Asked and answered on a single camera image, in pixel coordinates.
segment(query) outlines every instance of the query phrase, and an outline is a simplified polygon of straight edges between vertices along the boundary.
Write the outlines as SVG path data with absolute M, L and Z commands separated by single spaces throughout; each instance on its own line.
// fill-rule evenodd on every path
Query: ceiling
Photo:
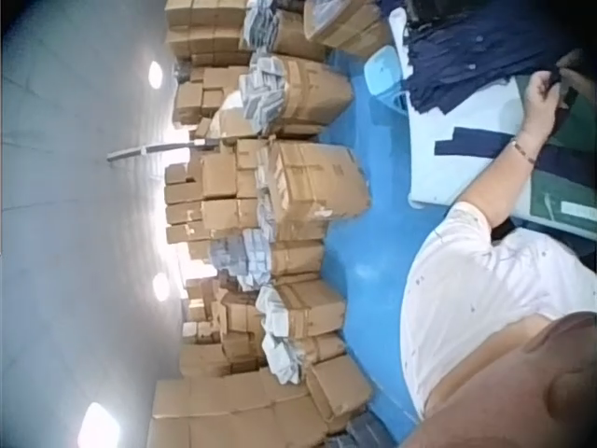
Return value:
M 3 447 L 76 446 L 94 401 L 142 447 L 176 375 L 180 273 L 163 227 L 173 60 L 165 0 L 45 0 L 2 44 Z M 151 61 L 164 85 L 147 81 Z M 152 279 L 166 273 L 171 299 Z

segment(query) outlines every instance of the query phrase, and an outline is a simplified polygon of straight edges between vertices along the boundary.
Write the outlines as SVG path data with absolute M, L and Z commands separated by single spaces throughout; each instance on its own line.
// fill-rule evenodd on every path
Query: skin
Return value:
M 516 140 L 539 155 L 554 126 L 560 86 L 531 77 Z M 463 192 L 495 227 L 510 215 L 533 165 L 512 145 Z M 584 448 L 597 431 L 597 314 L 547 323 L 471 372 L 401 445 L 405 448 Z

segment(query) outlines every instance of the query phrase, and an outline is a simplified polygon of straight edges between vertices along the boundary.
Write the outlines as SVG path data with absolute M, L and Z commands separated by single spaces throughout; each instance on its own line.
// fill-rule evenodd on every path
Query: white t-shirt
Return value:
M 417 412 L 492 334 L 530 315 L 578 311 L 597 311 L 597 276 L 567 247 L 526 229 L 492 245 L 485 216 L 457 203 L 415 258 L 402 304 L 402 369 Z

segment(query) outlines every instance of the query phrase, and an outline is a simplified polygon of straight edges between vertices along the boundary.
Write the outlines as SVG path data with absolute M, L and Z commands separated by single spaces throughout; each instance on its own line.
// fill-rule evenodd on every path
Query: white table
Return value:
M 412 74 L 403 35 L 407 23 L 404 9 L 390 16 L 390 26 L 404 77 Z M 447 115 L 438 108 L 418 113 L 407 94 L 410 122 L 411 203 L 450 205 L 490 161 L 467 156 L 436 156 L 439 140 L 452 140 L 454 128 L 483 129 L 515 134 L 523 118 L 522 101 L 514 79 L 477 91 Z M 597 240 L 597 232 L 585 231 L 564 223 L 531 215 L 531 181 L 527 181 L 513 215 L 553 229 Z

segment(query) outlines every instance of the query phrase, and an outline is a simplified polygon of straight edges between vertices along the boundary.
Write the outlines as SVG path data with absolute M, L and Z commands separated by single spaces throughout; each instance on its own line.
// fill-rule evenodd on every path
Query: wrist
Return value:
M 538 133 L 530 133 L 521 129 L 516 135 L 518 144 L 531 156 L 537 156 L 541 148 L 548 141 L 547 137 L 543 137 Z

